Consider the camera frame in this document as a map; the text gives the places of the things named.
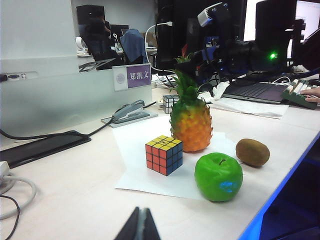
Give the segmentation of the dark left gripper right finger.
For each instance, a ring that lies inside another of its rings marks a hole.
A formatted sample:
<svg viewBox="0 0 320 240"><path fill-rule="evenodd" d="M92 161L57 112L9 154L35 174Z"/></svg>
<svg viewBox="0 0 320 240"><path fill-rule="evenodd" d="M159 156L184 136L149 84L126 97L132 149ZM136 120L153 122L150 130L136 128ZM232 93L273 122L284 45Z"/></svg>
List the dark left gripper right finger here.
<svg viewBox="0 0 320 240"><path fill-rule="evenodd" d="M158 233L156 224L154 222L152 213L149 208L145 209L143 239L144 240L160 240L161 239Z"/></svg>

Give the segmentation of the bystander hand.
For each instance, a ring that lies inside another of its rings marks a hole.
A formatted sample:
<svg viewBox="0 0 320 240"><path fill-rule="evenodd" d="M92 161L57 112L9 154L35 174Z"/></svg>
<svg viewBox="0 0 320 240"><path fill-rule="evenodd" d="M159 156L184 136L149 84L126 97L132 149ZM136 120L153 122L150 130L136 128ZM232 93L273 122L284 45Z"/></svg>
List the bystander hand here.
<svg viewBox="0 0 320 240"><path fill-rule="evenodd" d="M320 87L301 90L299 93L306 96L306 102L320 103Z"/></svg>

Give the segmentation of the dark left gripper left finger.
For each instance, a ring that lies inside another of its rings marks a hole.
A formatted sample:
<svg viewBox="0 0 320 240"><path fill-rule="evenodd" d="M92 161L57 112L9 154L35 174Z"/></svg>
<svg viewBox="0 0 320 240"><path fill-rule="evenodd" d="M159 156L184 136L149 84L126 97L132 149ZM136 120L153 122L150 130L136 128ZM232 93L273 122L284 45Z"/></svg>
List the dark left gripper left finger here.
<svg viewBox="0 0 320 240"><path fill-rule="evenodd" d="M115 240L133 240L136 237L139 214L140 209L136 207L115 237Z"/></svg>

